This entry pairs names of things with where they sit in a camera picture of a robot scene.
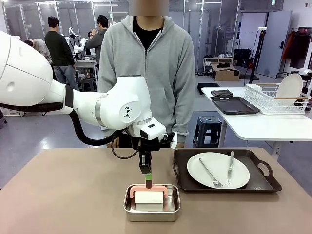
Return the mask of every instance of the brown table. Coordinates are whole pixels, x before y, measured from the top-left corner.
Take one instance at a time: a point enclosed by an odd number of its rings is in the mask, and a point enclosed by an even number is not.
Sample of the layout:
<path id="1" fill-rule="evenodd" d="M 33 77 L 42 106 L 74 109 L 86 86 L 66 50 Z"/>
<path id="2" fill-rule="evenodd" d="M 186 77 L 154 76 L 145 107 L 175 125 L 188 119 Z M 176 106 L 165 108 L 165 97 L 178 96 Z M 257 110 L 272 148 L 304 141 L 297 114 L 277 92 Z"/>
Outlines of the brown table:
<path id="1" fill-rule="evenodd" d="M 0 234 L 310 234 L 312 199 L 264 150 L 283 186 L 276 194 L 185 194 L 175 223 L 131 223 L 123 200 L 144 182 L 138 157 L 107 149 L 53 149 L 34 157 L 0 191 Z M 118 150 L 128 155 L 132 150 Z M 176 184 L 173 150 L 153 152 L 154 183 Z"/>

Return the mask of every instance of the plate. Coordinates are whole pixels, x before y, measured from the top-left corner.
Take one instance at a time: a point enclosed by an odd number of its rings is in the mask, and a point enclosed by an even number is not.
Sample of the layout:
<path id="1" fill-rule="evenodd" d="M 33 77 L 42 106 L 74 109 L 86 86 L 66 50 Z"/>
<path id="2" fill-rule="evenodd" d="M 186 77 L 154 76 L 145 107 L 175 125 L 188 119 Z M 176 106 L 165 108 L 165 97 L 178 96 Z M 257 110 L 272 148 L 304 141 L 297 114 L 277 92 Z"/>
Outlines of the plate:
<path id="1" fill-rule="evenodd" d="M 301 95 L 303 88 L 302 78 L 299 74 L 290 74 L 280 83 L 276 97 L 277 98 L 296 98 Z M 283 105 L 291 106 L 296 102 L 296 99 L 281 100 Z"/>
<path id="2" fill-rule="evenodd" d="M 209 176 L 204 166 L 200 163 L 199 159 L 205 163 L 209 171 L 216 177 L 223 187 L 217 188 L 213 184 L 213 179 Z M 232 184 L 228 182 L 228 169 L 230 166 L 229 155 L 220 153 L 201 153 L 193 156 L 187 163 L 187 170 L 190 175 L 199 183 L 214 189 L 238 189 L 245 186 L 249 179 L 250 174 L 247 167 L 236 158 L 233 159 L 232 169 Z"/>

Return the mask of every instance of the gray hoodie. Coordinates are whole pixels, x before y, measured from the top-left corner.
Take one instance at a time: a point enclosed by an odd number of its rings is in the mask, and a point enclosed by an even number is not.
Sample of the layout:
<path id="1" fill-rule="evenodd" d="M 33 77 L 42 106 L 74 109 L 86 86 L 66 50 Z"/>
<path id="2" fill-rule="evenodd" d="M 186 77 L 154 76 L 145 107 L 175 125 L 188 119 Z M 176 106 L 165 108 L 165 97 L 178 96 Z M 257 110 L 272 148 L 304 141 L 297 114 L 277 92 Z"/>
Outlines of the gray hoodie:
<path id="1" fill-rule="evenodd" d="M 92 39 L 87 40 L 85 46 L 87 49 L 95 48 L 96 51 L 96 59 L 97 64 L 99 64 L 99 56 L 101 54 L 101 47 L 103 43 L 104 34 L 106 33 L 107 29 L 103 29 L 93 35 Z"/>
<path id="2" fill-rule="evenodd" d="M 144 76 L 153 117 L 166 126 L 167 132 L 176 131 L 178 142 L 183 143 L 195 95 L 194 48 L 191 36 L 170 17 L 164 18 L 163 30 L 147 51 L 132 30 L 133 16 L 107 30 L 100 56 L 98 90 L 109 91 L 119 76 Z"/>

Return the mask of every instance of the black long-sleeve shirt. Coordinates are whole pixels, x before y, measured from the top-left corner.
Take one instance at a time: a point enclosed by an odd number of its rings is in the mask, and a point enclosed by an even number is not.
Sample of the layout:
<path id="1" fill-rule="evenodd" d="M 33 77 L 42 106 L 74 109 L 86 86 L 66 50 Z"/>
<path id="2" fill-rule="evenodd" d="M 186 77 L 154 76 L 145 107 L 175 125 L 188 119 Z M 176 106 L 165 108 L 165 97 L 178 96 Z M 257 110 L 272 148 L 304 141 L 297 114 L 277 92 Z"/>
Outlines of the black long-sleeve shirt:
<path id="1" fill-rule="evenodd" d="M 50 51 L 53 66 L 74 65 L 73 54 L 66 42 L 65 37 L 54 31 L 49 31 L 44 37 Z"/>

